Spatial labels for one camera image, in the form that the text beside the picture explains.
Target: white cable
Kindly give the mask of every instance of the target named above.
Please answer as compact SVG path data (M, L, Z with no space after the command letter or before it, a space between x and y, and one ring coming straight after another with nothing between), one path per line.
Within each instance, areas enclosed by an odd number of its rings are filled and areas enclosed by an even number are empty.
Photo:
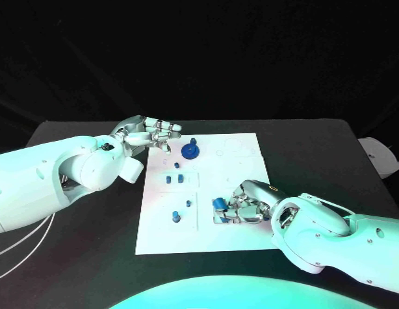
M54 214L53 214L51 217L50 217L50 221L48 221L48 225L47 225L44 234L43 234L43 236L41 236L41 239L40 239L37 245L34 246L33 251L25 255L25 258L20 261L20 263L18 263L18 264L0 276L0 279L1 279L1 278L2 278L20 265L21 265L21 263L24 262L24 260L25 260L25 259L30 257L30 255L34 253L34 250L35 250L37 247L40 246L41 241L43 241L43 239L44 239L44 236L45 236L45 234L47 234L47 231L48 231L48 228L50 228L50 224L53 223L53 216L54 216Z
M41 225L44 224L44 222L47 221L50 215L43 219L41 223L38 224L38 226L34 228L34 230L28 233L28 235L25 235L25 237L22 237L18 242L15 242L15 244L12 244L12 246L7 247L2 251L0 251L0 255L9 251L33 234L34 232L37 231L37 229L41 227Z

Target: black backdrop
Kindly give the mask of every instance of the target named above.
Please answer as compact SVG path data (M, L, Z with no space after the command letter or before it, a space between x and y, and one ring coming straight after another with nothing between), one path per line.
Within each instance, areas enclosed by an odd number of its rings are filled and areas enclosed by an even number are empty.
M399 158L399 2L0 1L0 152L135 114L341 118Z

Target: white paper sheet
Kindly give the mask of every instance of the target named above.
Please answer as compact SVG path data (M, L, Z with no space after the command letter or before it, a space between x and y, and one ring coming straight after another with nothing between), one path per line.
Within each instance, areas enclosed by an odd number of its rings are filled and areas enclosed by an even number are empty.
M191 137L198 156L187 160L181 147ZM211 200L227 201L246 179L269 182L256 135L184 135L168 144L169 156L159 149L148 151L135 254L272 249L269 221L256 225L213 222ZM171 220L172 211L181 217L178 223Z

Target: table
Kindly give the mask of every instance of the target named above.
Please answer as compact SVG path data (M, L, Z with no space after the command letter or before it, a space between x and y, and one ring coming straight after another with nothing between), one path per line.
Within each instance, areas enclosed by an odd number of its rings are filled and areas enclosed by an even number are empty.
M342 120L174 121L182 133L256 133L270 181L354 212L399 219L399 210ZM103 135L116 122L43 122L27 146L76 135ZM146 151L135 157L143 164ZM45 239L22 265L0 280L0 308L106 308L138 292L197 276L272 277L318 286L377 308L399 306L399 295L358 283L326 267L312 275L279 250L135 256L143 171L135 184L117 178L56 213ZM0 234L0 250L37 223ZM44 229L0 257L0 275L33 249Z

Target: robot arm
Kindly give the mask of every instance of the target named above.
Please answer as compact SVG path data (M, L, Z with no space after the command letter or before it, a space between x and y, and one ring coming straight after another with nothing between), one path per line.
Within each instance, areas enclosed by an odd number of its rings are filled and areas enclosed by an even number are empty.
M143 147L169 154L181 126L154 118L125 119L109 135L76 136L0 154L0 233L17 229L103 190L119 176L133 183Z
M323 204L349 215L341 217ZM240 184L214 212L246 223L270 218L272 243L303 271L318 274L331 266L358 282L399 293L399 220L354 214L305 193L286 197L256 180Z

